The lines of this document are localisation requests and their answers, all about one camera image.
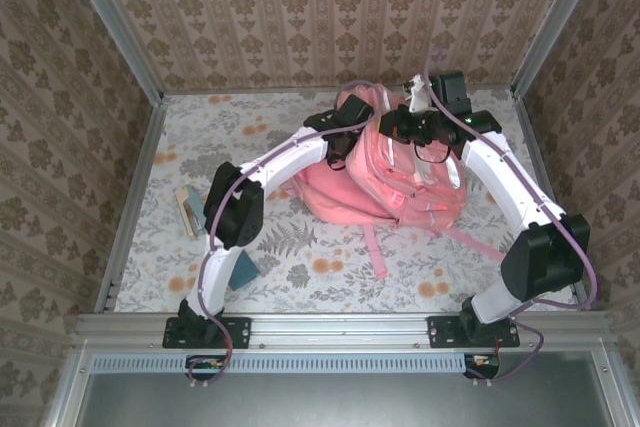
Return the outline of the pink student backpack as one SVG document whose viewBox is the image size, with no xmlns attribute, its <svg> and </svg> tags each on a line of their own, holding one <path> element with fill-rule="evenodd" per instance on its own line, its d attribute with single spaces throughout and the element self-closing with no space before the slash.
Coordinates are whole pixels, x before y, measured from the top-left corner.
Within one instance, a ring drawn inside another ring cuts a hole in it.
<svg viewBox="0 0 640 427">
<path fill-rule="evenodd" d="M 466 202 L 466 187 L 459 161 L 438 141 L 414 148 L 384 136 L 371 123 L 340 169 L 327 161 L 313 164 L 282 190 L 322 221 L 361 226 L 379 279 L 387 276 L 387 269 L 374 232 L 378 224 L 444 234 L 493 260 L 504 258 L 454 227 Z"/>
</svg>

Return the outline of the teal cover book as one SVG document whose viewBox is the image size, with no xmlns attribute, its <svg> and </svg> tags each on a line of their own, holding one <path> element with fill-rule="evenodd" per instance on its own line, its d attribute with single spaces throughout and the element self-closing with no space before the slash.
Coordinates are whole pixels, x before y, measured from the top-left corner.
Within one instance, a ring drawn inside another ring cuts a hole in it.
<svg viewBox="0 0 640 427">
<path fill-rule="evenodd" d="M 228 287 L 232 291 L 237 291 L 254 281 L 259 275 L 260 271 L 255 263 L 245 251 L 242 251 L 236 260 Z"/>
</svg>

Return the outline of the grey metal sheet panel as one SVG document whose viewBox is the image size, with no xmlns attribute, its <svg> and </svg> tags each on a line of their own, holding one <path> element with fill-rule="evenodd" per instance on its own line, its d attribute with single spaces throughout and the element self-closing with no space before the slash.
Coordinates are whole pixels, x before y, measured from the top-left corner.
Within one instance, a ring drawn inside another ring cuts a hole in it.
<svg viewBox="0 0 640 427">
<path fill-rule="evenodd" d="M 613 427 L 591 373 L 475 386 L 431 374 L 97 375 L 77 427 Z"/>
</svg>

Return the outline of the aluminium frame rail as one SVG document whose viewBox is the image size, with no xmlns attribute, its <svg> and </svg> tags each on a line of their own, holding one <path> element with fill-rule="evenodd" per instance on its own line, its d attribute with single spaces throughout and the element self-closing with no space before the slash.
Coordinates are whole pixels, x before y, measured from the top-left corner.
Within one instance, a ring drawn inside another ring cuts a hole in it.
<svg viewBox="0 0 640 427">
<path fill-rule="evenodd" d="M 528 112 L 526 110 L 525 103 L 522 97 L 517 93 L 513 93 L 512 97 L 514 101 L 514 109 L 516 111 L 519 124 L 522 129 L 524 142 L 527 145 L 532 167 L 535 172 L 535 178 L 538 182 L 539 187 L 544 191 L 544 193 L 551 200 L 556 201 L 551 182 L 544 165 L 543 157 L 541 155 L 541 151 L 539 149 L 535 133 L 529 119 Z"/>
<path fill-rule="evenodd" d="M 131 178 L 123 213 L 95 303 L 94 312 L 96 314 L 112 312 L 115 307 L 144 200 L 146 186 L 152 170 L 158 143 L 163 132 L 165 117 L 165 105 L 152 108 L 149 124 L 141 145 L 140 155 Z"/>
</svg>

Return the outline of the aluminium frame post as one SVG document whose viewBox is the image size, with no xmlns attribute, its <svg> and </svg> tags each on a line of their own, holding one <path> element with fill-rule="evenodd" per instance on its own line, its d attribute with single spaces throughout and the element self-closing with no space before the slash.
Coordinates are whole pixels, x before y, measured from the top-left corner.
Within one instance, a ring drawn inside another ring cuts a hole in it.
<svg viewBox="0 0 640 427">
<path fill-rule="evenodd" d="M 164 88 L 146 59 L 141 43 L 134 35 L 124 8 L 120 7 L 116 0 L 90 0 L 90 2 L 151 105 L 153 107 L 160 106 Z"/>
<path fill-rule="evenodd" d="M 516 97 L 523 97 L 549 56 L 579 0 L 553 0 L 545 19 L 534 36 L 524 59 L 511 83 Z"/>
</svg>

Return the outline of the wide aluminium frame beam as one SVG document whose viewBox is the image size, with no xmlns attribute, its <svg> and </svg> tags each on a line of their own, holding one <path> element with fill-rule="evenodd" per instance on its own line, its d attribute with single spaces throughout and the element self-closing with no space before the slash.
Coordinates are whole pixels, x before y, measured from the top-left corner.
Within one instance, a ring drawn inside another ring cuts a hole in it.
<svg viewBox="0 0 640 427">
<path fill-rule="evenodd" d="M 392 314 L 256 314 L 249 349 L 273 352 L 425 351 L 429 348 L 428 313 Z M 103 313 L 79 317 L 72 345 L 106 351 L 162 350 L 167 313 Z M 590 351 L 612 347 L 616 336 L 602 312 L 525 312 L 519 350 L 536 345 L 545 351 Z"/>
</svg>

